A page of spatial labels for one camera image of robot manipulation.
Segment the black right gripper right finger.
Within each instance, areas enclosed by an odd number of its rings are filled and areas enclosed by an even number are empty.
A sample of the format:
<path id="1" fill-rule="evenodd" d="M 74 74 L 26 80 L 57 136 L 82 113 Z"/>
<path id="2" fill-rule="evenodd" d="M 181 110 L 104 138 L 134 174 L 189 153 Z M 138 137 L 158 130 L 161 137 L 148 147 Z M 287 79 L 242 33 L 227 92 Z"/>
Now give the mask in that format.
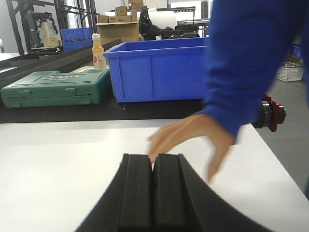
<path id="1" fill-rule="evenodd" d="M 156 232 L 267 232 L 216 194 L 182 154 L 160 154 L 154 165 Z"/>

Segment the blue sleeved forearm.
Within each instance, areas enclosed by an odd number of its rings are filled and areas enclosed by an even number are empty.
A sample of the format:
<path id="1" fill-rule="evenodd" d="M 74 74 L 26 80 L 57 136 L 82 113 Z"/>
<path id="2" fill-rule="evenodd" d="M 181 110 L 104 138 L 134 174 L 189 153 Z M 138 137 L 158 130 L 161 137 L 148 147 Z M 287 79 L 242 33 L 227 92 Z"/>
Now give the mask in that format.
<path id="1" fill-rule="evenodd" d="M 309 3 L 306 0 L 216 0 L 212 6 L 203 113 L 233 136 L 256 121 L 296 35 L 309 65 Z"/>

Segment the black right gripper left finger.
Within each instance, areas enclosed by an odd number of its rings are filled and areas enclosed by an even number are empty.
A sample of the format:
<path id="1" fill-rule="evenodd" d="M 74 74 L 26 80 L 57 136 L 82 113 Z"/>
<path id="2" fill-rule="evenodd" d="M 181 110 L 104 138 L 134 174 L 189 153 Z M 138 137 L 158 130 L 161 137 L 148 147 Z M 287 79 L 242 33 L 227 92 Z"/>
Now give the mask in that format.
<path id="1" fill-rule="evenodd" d="M 78 232 L 149 232 L 151 172 L 146 155 L 124 154 L 113 180 Z"/>

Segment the person's bare hand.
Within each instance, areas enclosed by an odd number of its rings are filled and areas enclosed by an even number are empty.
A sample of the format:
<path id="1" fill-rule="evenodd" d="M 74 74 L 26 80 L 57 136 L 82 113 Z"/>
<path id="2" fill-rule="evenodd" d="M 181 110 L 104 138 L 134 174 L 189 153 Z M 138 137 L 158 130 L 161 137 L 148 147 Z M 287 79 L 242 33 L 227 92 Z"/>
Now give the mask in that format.
<path id="1" fill-rule="evenodd" d="M 149 137 L 149 159 L 154 163 L 160 154 L 166 154 L 175 146 L 196 138 L 207 137 L 215 148 L 207 169 L 210 182 L 220 169 L 235 137 L 219 125 L 211 116 L 195 114 L 178 122 L 165 125 Z"/>

